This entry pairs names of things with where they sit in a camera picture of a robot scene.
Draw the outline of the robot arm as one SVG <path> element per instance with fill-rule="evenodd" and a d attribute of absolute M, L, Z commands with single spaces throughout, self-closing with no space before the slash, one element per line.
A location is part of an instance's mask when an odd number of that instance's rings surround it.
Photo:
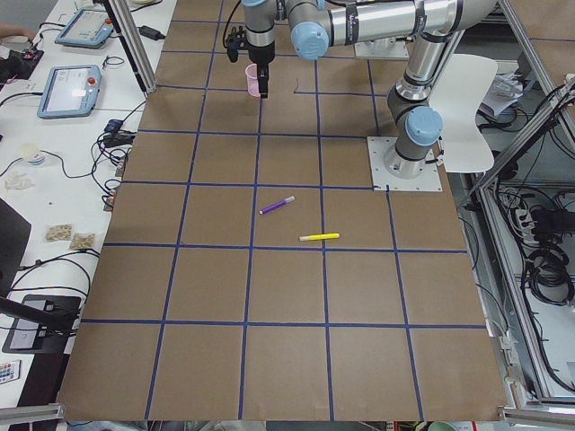
<path fill-rule="evenodd" d="M 262 98 L 269 93 L 269 65 L 275 57 L 278 21 L 286 21 L 295 52 L 305 60 L 323 57 L 329 48 L 352 46 L 363 59 L 403 59 L 403 75 L 391 87 L 387 106 L 399 130 L 384 157 L 386 170 L 412 180 L 426 164 L 442 133 L 442 118 L 429 96 L 455 36 L 483 20 L 493 1 L 240 1 L 244 23 L 223 40 L 230 61 L 245 50 L 256 65 Z"/>

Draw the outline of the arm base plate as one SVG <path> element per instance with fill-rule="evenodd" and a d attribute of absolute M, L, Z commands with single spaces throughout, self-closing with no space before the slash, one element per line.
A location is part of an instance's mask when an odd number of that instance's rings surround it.
<path fill-rule="evenodd" d="M 412 162 L 396 153 L 396 137 L 369 136 L 368 156 L 372 187 L 378 191 L 441 192 L 438 166 L 431 150 L 424 160 Z"/>

